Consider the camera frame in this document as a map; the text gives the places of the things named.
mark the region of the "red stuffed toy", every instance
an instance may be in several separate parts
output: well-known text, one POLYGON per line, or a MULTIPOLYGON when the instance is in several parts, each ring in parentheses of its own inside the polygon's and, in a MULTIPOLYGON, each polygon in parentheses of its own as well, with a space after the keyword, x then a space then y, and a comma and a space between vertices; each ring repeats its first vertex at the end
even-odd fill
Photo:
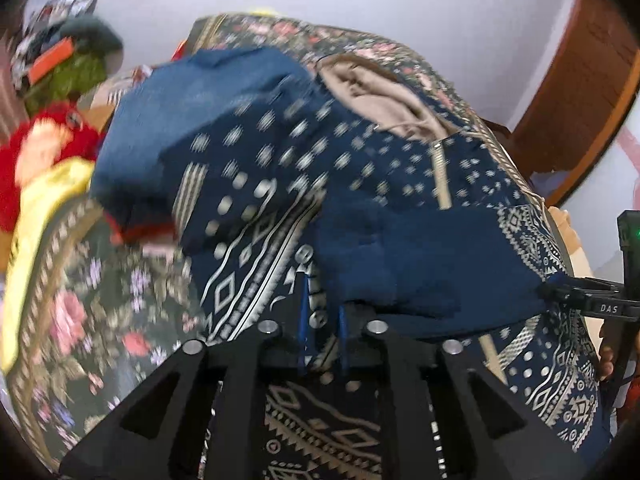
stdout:
POLYGON ((95 160, 100 134, 71 104, 57 103, 21 124, 0 148, 0 230, 11 233, 20 214, 20 188, 60 160, 95 160))

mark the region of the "wooden door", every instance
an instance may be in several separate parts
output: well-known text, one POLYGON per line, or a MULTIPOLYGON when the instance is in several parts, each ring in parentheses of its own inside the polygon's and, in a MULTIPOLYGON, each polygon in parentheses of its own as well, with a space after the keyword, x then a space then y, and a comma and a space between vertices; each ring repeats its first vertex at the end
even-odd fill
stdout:
POLYGON ((609 0, 576 0, 549 71, 506 148, 525 178, 566 171, 561 201, 618 130, 640 74, 638 45, 609 0))

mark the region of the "pile of clothes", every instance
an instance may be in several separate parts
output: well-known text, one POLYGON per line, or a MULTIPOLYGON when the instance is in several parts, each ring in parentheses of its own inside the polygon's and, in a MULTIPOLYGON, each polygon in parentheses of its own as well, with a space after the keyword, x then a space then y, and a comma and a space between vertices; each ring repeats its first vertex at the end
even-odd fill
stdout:
POLYGON ((201 50, 125 96, 104 141, 92 195, 121 233, 175 230, 212 340, 287 294, 293 262, 318 267, 314 308, 366 302, 408 335, 542 312, 558 247, 471 128, 361 56, 314 71, 275 48, 201 50))
POLYGON ((35 13, 11 62, 12 81, 33 116, 106 79, 104 56, 120 38, 90 14, 95 0, 49 0, 35 13))

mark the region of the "metal bolt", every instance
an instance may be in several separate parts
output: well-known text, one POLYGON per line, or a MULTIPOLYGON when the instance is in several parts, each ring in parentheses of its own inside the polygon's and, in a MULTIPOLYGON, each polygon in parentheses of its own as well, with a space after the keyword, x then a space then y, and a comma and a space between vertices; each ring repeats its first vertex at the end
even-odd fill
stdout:
POLYGON ((189 339, 184 345, 182 345, 182 351, 188 355, 196 355, 199 354, 204 345, 202 341, 198 341, 197 339, 189 339))
POLYGON ((322 328, 326 325, 326 313, 325 312, 314 312, 309 316, 309 326, 311 328, 322 328))
POLYGON ((273 334, 278 329, 278 324, 273 319, 265 319, 258 323, 258 330, 263 334, 273 334))
POLYGON ((442 343, 442 349, 447 354, 458 355, 463 351, 464 347, 462 346, 462 343, 457 339, 447 339, 444 343, 442 343))
POLYGON ((374 319, 367 323, 367 330, 372 334, 383 334, 389 328, 389 325, 379 319, 374 319))

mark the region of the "green cloth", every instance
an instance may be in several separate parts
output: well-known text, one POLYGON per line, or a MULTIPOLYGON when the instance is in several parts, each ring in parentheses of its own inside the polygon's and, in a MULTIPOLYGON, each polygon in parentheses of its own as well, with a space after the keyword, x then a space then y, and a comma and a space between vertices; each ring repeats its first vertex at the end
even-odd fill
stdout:
POLYGON ((29 88, 24 96, 27 113, 33 117, 50 103, 66 100, 69 94, 83 94, 105 79, 101 56, 74 53, 29 88))

